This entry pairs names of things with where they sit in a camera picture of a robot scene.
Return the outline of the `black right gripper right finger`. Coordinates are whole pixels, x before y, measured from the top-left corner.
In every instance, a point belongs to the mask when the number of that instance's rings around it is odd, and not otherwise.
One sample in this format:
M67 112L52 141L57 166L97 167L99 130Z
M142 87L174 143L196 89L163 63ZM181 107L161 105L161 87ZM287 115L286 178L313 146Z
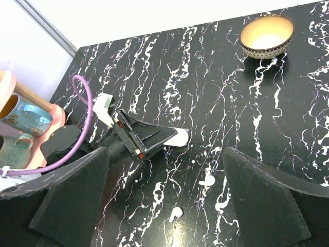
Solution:
M328 246L327 187L232 147L223 164L243 246Z

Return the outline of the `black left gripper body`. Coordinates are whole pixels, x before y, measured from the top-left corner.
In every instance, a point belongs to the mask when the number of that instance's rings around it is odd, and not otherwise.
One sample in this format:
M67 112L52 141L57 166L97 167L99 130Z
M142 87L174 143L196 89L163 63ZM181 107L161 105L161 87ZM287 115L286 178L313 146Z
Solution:
M117 164L129 156L135 161L145 158L145 152L133 140L133 127L129 117L124 109L120 109L113 126L101 138L101 146L106 148L110 164Z

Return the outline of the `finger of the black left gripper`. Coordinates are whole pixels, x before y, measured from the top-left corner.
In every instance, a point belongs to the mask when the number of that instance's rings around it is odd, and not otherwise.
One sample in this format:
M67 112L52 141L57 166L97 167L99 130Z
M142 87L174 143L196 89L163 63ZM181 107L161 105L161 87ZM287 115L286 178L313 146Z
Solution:
M165 146L165 142L165 140L144 140L143 159L149 159L158 153Z
M134 134L144 144L164 144L175 137L178 132L174 128L154 125L137 120L124 109L120 110L120 120L129 134Z

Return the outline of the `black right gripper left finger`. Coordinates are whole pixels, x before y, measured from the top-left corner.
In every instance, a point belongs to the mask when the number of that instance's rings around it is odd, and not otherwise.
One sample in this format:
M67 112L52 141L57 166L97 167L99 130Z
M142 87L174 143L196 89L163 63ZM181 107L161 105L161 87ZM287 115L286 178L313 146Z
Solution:
M1 192L1 246L89 246L109 154L75 162Z

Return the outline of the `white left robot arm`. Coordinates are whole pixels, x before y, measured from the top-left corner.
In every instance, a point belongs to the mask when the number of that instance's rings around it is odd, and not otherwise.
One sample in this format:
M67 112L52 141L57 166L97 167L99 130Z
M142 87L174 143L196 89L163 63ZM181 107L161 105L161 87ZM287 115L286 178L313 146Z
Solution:
M177 134L174 128L139 121L121 109L118 120L100 140L99 146L107 149L110 163L127 157L145 160L159 152ZM56 130L41 144L47 165L54 164L68 154L80 135L81 130L75 125L66 125Z

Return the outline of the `white oval charging case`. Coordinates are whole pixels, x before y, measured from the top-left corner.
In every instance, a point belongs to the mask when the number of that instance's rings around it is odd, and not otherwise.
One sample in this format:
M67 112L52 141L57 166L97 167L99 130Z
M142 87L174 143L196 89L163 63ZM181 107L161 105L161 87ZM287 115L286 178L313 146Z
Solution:
M163 145L172 147L184 147L189 141L189 129L184 128L174 128L177 134L171 137Z

